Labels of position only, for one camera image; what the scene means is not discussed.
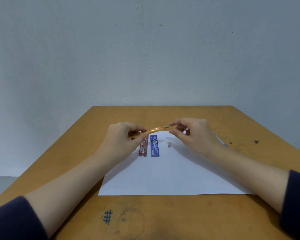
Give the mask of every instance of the sleeve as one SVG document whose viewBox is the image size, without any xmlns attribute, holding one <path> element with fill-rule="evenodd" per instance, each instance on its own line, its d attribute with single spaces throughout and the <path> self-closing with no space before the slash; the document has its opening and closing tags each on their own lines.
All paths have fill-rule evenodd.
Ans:
<svg viewBox="0 0 300 240">
<path fill-rule="evenodd" d="M 29 202 L 19 196 L 0 207 L 0 240 L 48 240 Z"/>
<path fill-rule="evenodd" d="M 280 226 L 300 239 L 300 173 L 290 170 L 280 217 Z"/>
</svg>

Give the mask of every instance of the hand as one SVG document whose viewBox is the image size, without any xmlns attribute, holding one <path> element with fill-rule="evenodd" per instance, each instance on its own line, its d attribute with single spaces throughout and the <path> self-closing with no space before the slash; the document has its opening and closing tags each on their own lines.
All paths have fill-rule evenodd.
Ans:
<svg viewBox="0 0 300 240">
<path fill-rule="evenodd" d="M 109 160 L 111 166 L 114 167 L 129 157 L 148 136 L 147 133 L 144 133 L 133 140 L 128 139 L 128 136 L 140 131 L 146 132 L 147 129 L 129 122 L 112 124 L 109 126 L 107 135 L 96 153 Z"/>
<path fill-rule="evenodd" d="M 209 157 L 225 146 L 220 143 L 205 119 L 176 119 L 169 126 L 177 125 L 169 132 L 180 139 L 188 148 L 201 157 Z"/>
</svg>

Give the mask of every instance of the wooden table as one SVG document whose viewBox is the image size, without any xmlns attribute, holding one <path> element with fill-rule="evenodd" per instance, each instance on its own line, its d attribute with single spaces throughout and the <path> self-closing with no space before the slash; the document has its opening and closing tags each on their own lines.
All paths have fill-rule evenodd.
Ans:
<svg viewBox="0 0 300 240">
<path fill-rule="evenodd" d="M 0 195 L 0 205 L 90 157 L 112 123 L 131 121 L 154 128 L 178 117 L 206 118 L 228 146 L 300 172 L 300 150 L 232 106 L 92 107 Z M 101 183 L 82 200 L 56 239 L 290 239 L 279 227 L 279 214 L 256 195 L 98 196 Z M 113 214 L 108 225 L 103 220 L 109 210 Z"/>
</svg>

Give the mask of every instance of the black hash mark drawing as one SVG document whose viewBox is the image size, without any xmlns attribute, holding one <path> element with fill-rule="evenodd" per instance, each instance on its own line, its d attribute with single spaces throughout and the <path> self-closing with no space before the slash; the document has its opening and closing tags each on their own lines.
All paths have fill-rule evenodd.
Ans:
<svg viewBox="0 0 300 240">
<path fill-rule="evenodd" d="M 106 223 L 106 224 L 110 224 L 110 218 L 111 218 L 111 214 L 112 214 L 113 212 L 111 212 L 111 210 L 107 210 L 104 214 L 105 214 L 105 216 L 103 217 L 104 219 L 103 219 L 103 221 Z"/>
</svg>

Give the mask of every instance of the white paper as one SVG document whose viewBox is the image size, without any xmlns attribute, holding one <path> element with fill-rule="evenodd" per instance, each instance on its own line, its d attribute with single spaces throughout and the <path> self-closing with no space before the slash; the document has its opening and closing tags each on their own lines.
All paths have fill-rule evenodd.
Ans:
<svg viewBox="0 0 300 240">
<path fill-rule="evenodd" d="M 151 157 L 150 141 L 146 157 L 139 157 L 138 147 L 105 175 L 99 195 L 253 194 L 169 132 L 156 135 L 160 157 Z"/>
</svg>

